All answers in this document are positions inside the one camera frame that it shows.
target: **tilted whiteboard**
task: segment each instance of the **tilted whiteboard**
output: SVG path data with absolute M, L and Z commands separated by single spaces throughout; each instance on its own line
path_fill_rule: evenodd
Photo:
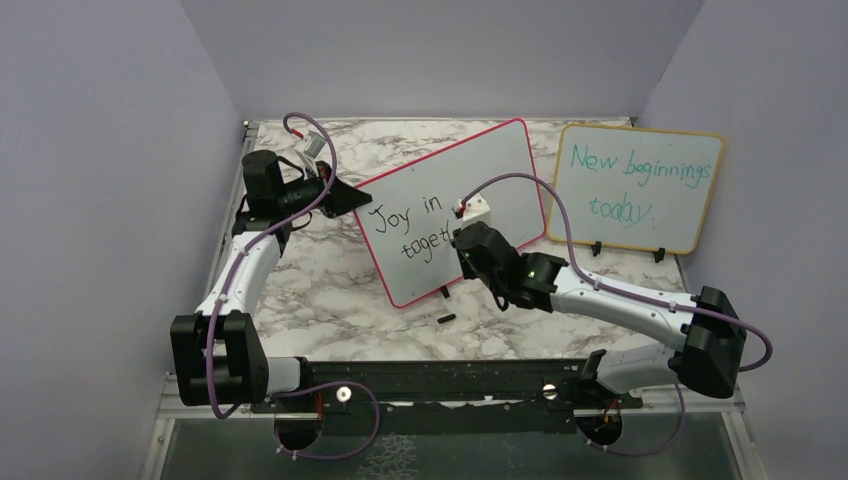
M 698 243 L 724 141 L 708 133 L 570 125 L 554 186 L 575 243 L 689 253 Z M 553 206 L 548 237 L 565 241 Z
M 451 208 L 486 180 L 508 172 L 536 172 L 521 119 L 357 185 L 373 197 L 354 214 L 392 305 L 403 308 L 462 277 L 450 246 L 461 222 Z M 523 246 L 544 235 L 535 183 L 503 180 L 482 195 L 492 209 L 492 227 L 511 244 Z

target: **marble tabletop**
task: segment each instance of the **marble tabletop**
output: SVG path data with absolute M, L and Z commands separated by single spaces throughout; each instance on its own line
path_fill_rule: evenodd
M 625 118 L 596 122 L 628 124 Z M 322 123 L 338 150 L 339 177 L 356 185 L 499 121 L 345 119 Z M 567 123 L 527 121 L 536 168 L 546 181 L 553 179 L 560 132 Z M 255 148 L 281 152 L 292 142 L 281 123 L 264 122 Z M 328 160 L 326 149 L 322 156 Z M 644 287 L 683 290 L 673 257 L 654 263 L 647 252 L 604 249 L 593 258 L 588 247 L 576 250 L 584 269 Z M 565 244 L 546 238 L 526 251 L 567 257 Z M 436 322 L 448 313 L 457 318 L 441 325 Z M 268 357 L 298 355 L 311 360 L 573 358 L 600 348 L 624 349 L 651 341 L 580 315 L 514 307 L 501 312 L 477 280 L 452 285 L 450 298 L 433 295 L 396 309 L 388 301 L 353 215 L 338 219 L 315 215 L 309 226 L 292 235 L 285 255 L 268 277 L 255 322 Z

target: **purple cable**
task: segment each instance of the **purple cable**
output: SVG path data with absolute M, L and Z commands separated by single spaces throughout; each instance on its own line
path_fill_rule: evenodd
M 299 450 L 298 451 L 292 451 L 292 450 L 289 450 L 289 449 L 287 449 L 286 447 L 283 446 L 283 444 L 280 442 L 280 437 L 277 434 L 277 429 L 275 427 L 274 428 L 274 439 L 277 441 L 277 445 L 279 446 L 278 452 L 286 452 L 289 455 L 295 456 L 295 458 L 296 457 L 303 457 L 303 458 L 309 458 L 309 459 L 312 459 L 312 460 L 344 460 L 345 458 L 350 458 L 350 457 L 362 452 L 363 450 L 368 448 L 369 445 L 371 445 L 371 443 L 374 441 L 374 439 L 377 438 L 377 432 L 380 430 L 380 404 L 377 403 L 377 397 L 374 395 L 374 392 L 369 390 L 368 387 L 366 387 L 365 385 L 362 385 L 361 383 L 349 382 L 349 381 L 342 380 L 342 381 L 338 381 L 338 382 L 325 383 L 323 385 L 318 385 L 317 387 L 307 388 L 306 390 L 300 390 L 300 391 L 297 391 L 297 392 L 273 393 L 273 394 L 271 394 L 271 396 L 277 397 L 277 398 L 300 397 L 302 395 L 309 395 L 311 393 L 315 393 L 319 390 L 324 390 L 324 389 L 332 388 L 332 387 L 341 387 L 341 386 L 357 387 L 357 388 L 361 389 L 362 391 L 364 391 L 365 393 L 367 393 L 369 397 L 371 397 L 371 402 L 374 404 L 374 416 L 375 416 L 375 418 L 374 418 L 374 428 L 371 430 L 371 435 L 368 436 L 368 439 L 365 440 L 365 442 L 362 445 L 360 445 L 359 447 L 357 447 L 357 448 L 355 448 L 355 449 L 353 449 L 353 450 L 351 450 L 347 453 L 342 453 L 342 454 L 339 454 L 339 455 L 317 455 L 317 454 L 314 454 L 314 453 L 300 453 Z
M 674 435 L 671 436 L 665 443 L 660 445 L 659 447 L 653 448 L 651 450 L 646 450 L 644 452 L 632 452 L 629 450 L 617 450 L 615 448 L 604 448 L 603 445 L 598 445 L 597 443 L 589 440 L 586 437 L 586 434 L 583 433 L 583 430 L 577 429 L 577 432 L 586 439 L 586 444 L 590 447 L 600 450 L 604 453 L 611 453 L 613 455 L 619 455 L 622 457 L 648 457 L 651 455 L 656 455 L 658 453 L 662 453 L 669 449 L 672 445 L 677 443 L 677 440 L 680 439 L 680 434 L 683 433 L 683 427 L 686 425 L 686 404 L 683 402 L 683 391 L 680 390 L 680 385 L 674 384 L 674 388 L 677 390 L 677 398 L 680 399 L 680 419 L 677 421 L 677 430 L 674 431 Z
M 476 195 L 477 193 L 479 193 L 481 190 L 488 187 L 489 185 L 491 185 L 495 182 L 499 182 L 501 180 L 507 179 L 507 178 L 526 178 L 528 180 L 532 180 L 532 181 L 536 182 L 537 184 L 541 185 L 542 187 L 544 187 L 544 189 L 547 190 L 548 193 L 551 194 L 551 196 L 557 202 L 557 206 L 559 207 L 559 211 L 560 211 L 560 213 L 562 213 L 562 221 L 565 224 L 566 245 L 568 246 L 568 259 L 571 261 L 571 268 L 586 283 L 594 284 L 595 280 L 592 279 L 591 276 L 589 276 L 586 272 L 584 272 L 583 270 L 580 269 L 580 267 L 577 266 L 577 256 L 574 254 L 574 244 L 571 241 L 571 238 L 572 238 L 571 237 L 571 225 L 568 223 L 568 214 L 565 212 L 565 205 L 562 203 L 562 199 L 559 197 L 559 195 L 556 193 L 556 191 L 554 191 L 553 187 L 551 187 L 544 180 L 540 179 L 539 177 L 533 176 L 533 175 L 528 175 L 526 173 L 505 173 L 503 175 L 498 175 L 495 178 L 492 178 L 492 179 L 489 179 L 489 180 L 483 182 L 482 185 L 475 188 L 474 190 L 471 191 L 471 193 L 466 195 L 465 198 L 462 199 L 462 203 L 463 204 L 467 203 L 468 200 L 471 197 L 473 197 L 474 195 Z M 619 295 L 619 296 L 624 297 L 624 298 L 629 298 L 631 300 L 636 300 L 636 301 L 647 303 L 647 304 L 650 304 L 650 305 L 655 305 L 657 307 L 662 307 L 662 308 L 667 308 L 669 310 L 673 310 L 671 308 L 671 304 L 666 302 L 666 301 L 663 301 L 663 300 L 657 300 L 657 299 L 654 299 L 654 298 L 646 297 L 646 296 L 640 295 L 638 293 L 633 293 L 633 292 L 629 292 L 629 291 L 621 289 L 621 288 L 612 287 L 612 286 L 607 285 L 605 283 L 599 283 L 598 287 L 600 287 L 602 290 L 606 290 L 610 293 L 614 293 L 614 294 Z M 766 348 L 765 353 L 763 353 L 762 358 L 760 358 L 756 362 L 754 362 L 750 365 L 745 365 L 743 367 L 739 367 L 740 372 L 747 372 L 747 371 L 751 371 L 751 370 L 755 370 L 757 368 L 760 368 L 763 365 L 765 365 L 766 362 L 769 361 L 769 359 L 771 359 L 772 352 L 774 350 L 774 348 L 772 347 L 772 344 L 771 344 L 771 340 L 769 340 L 769 338 L 766 336 L 766 334 L 763 333 L 763 331 L 760 330 L 759 328 L 757 328 L 753 325 L 749 325 L 745 322 L 742 322 L 739 319 L 733 318 L 729 315 L 724 315 L 722 313 L 713 312 L 713 311 L 707 310 L 705 308 L 689 307 L 689 306 L 686 306 L 686 305 L 677 305 L 676 309 L 681 311 L 681 312 L 689 312 L 689 313 L 694 313 L 694 314 L 706 315 L 708 317 L 712 317 L 712 318 L 727 322 L 731 325 L 735 325 L 737 327 L 744 328 L 745 330 L 747 330 L 747 331 L 753 333 L 754 335 L 760 337 L 760 340 L 763 341 L 763 344 L 765 345 L 765 348 Z
M 240 252 L 238 255 L 236 255 L 236 258 L 235 260 L 233 260 L 233 264 L 230 267 L 230 271 L 227 272 L 227 276 L 224 278 L 224 284 L 221 286 L 221 294 L 224 294 L 224 292 L 230 289 L 230 285 L 232 285 L 233 283 L 233 279 L 236 276 L 236 272 L 238 271 L 239 265 L 241 265 L 241 261 L 244 259 L 245 256 L 248 255 L 251 248 L 253 248 L 263 238 L 267 237 L 268 235 L 271 235 L 280 228 L 283 228 L 286 225 L 292 223 L 298 217 L 305 215 L 310 210 L 315 208 L 319 203 L 321 203 L 322 200 L 324 200 L 324 197 L 326 197 L 327 193 L 330 192 L 330 187 L 333 186 L 333 182 L 335 182 L 336 180 L 336 167 L 338 166 L 338 158 L 336 155 L 336 147 L 335 145 L 333 145 L 333 140 L 330 138 L 330 134 L 328 134 L 327 130 L 325 130 L 324 127 L 322 127 L 318 122 L 316 122 L 314 118 L 310 117 L 309 115 L 298 112 L 292 112 L 283 117 L 283 127 L 289 133 L 292 133 L 292 130 L 291 128 L 289 128 L 288 121 L 290 118 L 293 117 L 306 120 L 319 132 L 321 132 L 321 135 L 324 136 L 324 140 L 327 141 L 327 146 L 330 147 L 330 156 L 332 157 L 330 177 L 327 179 L 327 184 L 324 185 L 324 190 L 321 190 L 321 193 L 318 195 L 317 198 L 315 198 L 315 200 L 312 201 L 312 203 L 304 207 L 303 210 L 290 216 L 289 218 L 274 225 L 271 225 L 265 231 L 257 235 L 253 240 L 249 241 L 247 245 L 244 246 L 244 252 Z M 212 349 L 215 346 L 215 326 L 218 323 L 218 314 L 221 312 L 221 307 L 223 306 L 223 304 L 224 302 L 220 298 L 218 300 L 215 300 L 215 305 L 212 308 L 212 315 L 209 317 L 209 331 L 206 334 L 206 389 L 209 392 L 209 406 L 212 407 L 212 413 L 214 413 L 215 417 L 220 420 L 223 420 L 232 415 L 233 412 L 235 412 L 236 409 L 239 407 L 239 405 L 233 405 L 229 410 L 224 413 L 221 413 L 221 408 L 218 405 L 218 395 L 215 393 L 215 375 L 213 371 L 214 356 L 212 354 Z

